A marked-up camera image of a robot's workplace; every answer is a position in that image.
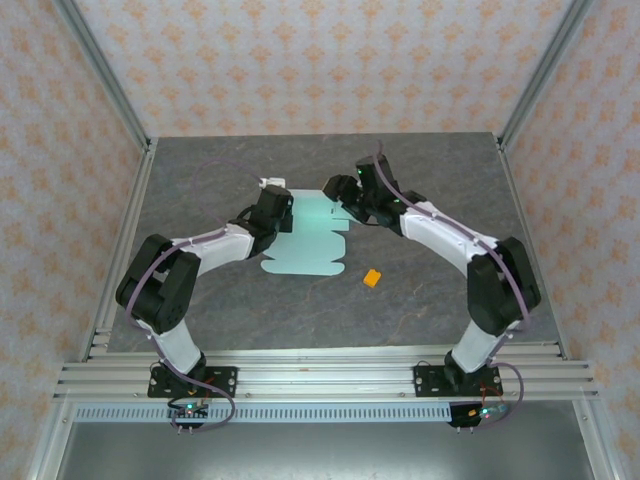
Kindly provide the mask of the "light blue paper box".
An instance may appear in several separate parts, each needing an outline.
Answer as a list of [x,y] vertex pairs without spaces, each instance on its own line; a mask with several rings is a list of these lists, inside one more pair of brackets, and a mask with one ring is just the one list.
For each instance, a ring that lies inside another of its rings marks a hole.
[[336,276],[346,255],[349,214],[320,190],[292,190],[293,223],[264,252],[261,268],[276,275]]

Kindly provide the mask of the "black controller board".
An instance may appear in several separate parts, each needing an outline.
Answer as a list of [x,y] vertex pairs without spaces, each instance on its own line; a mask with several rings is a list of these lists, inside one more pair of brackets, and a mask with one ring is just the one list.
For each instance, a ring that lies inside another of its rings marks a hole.
[[207,405],[196,402],[179,404],[178,401],[178,398],[174,398],[167,402],[170,425],[178,433],[182,431],[193,433],[205,425],[206,420],[209,418]]
[[504,403],[483,405],[479,402],[462,402],[450,405],[451,419],[448,425],[456,431],[469,430],[490,420],[502,418],[509,412]]

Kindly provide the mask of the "grey metal sheet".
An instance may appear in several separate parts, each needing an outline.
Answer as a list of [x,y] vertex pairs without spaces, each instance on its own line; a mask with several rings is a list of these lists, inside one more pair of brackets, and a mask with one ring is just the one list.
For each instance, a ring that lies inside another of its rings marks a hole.
[[77,424],[56,480],[594,480],[576,428],[511,421],[235,424],[179,435],[160,424]]

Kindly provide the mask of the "aluminium side rail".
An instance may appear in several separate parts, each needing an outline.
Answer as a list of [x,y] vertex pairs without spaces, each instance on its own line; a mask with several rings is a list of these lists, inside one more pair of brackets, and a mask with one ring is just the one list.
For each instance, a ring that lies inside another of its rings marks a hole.
[[84,346],[79,354],[79,360],[82,363],[89,359],[93,347],[98,346],[101,350],[108,350],[110,335],[119,308],[115,301],[115,293],[127,269],[157,145],[158,138],[152,137],[142,149],[138,168],[129,190],[126,208],[122,214],[113,245],[103,290],[96,312],[89,323],[89,330],[84,337]]
[[524,338],[526,341],[540,341],[541,343],[554,342],[559,348],[560,357],[563,360],[570,360],[572,356],[567,350],[566,335],[562,325],[556,318],[553,300],[549,297],[549,292],[545,284],[545,277],[540,268],[540,263],[538,261],[535,245],[529,228],[529,222],[525,213],[524,203],[516,185],[516,179],[514,176],[515,170],[509,162],[506,146],[503,144],[500,137],[496,138],[496,149],[518,213],[519,222],[522,226],[523,243],[526,246],[527,253],[531,260],[532,269],[542,297],[540,305],[532,311],[529,322],[522,322],[520,324],[518,339]]

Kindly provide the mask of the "long aluminium mounting rail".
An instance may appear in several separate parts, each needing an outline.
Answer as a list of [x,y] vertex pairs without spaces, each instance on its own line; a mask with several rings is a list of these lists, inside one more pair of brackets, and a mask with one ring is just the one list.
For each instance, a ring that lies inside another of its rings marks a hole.
[[[241,402],[408,401],[414,396],[413,367],[442,363],[447,346],[209,351],[213,366],[239,370]],[[89,359],[63,365],[54,389],[57,399],[133,401],[145,397],[151,352],[115,353],[92,348]],[[496,361],[506,400],[597,399],[590,364],[563,360],[556,344],[504,346]]]

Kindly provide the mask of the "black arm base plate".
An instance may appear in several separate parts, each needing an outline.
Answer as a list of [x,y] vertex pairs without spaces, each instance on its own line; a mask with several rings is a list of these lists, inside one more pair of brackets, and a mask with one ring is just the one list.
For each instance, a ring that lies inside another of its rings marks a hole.
[[419,363],[413,367],[413,386],[417,397],[497,397],[503,394],[499,369],[488,366],[464,373],[454,366]]
[[[180,379],[166,366],[155,365],[151,371],[147,388],[149,398],[221,398],[219,393]],[[236,367],[205,366],[196,374],[196,379],[214,386],[229,396],[235,396],[238,369]]]

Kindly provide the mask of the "aluminium frame post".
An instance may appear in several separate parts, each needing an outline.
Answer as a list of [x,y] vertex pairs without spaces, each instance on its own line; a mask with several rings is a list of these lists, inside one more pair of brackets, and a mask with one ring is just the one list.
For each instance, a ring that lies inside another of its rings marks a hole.
[[96,73],[134,143],[143,151],[149,148],[151,138],[146,133],[133,105],[111,67],[107,55],[99,45],[88,21],[76,0],[51,0],[66,22],[85,59]]
[[516,141],[519,131],[533,111],[593,2],[594,0],[571,0],[568,10],[544,50],[505,127],[497,136],[497,145],[501,152],[506,152]]

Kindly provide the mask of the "aluminium frame leg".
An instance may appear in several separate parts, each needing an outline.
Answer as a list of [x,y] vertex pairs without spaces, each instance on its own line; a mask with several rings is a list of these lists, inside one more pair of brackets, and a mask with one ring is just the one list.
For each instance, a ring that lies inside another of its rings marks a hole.
[[45,417],[27,480],[56,480],[76,415],[74,402],[53,403]]
[[573,408],[594,480],[619,480],[610,454],[602,406],[594,400],[574,400]]

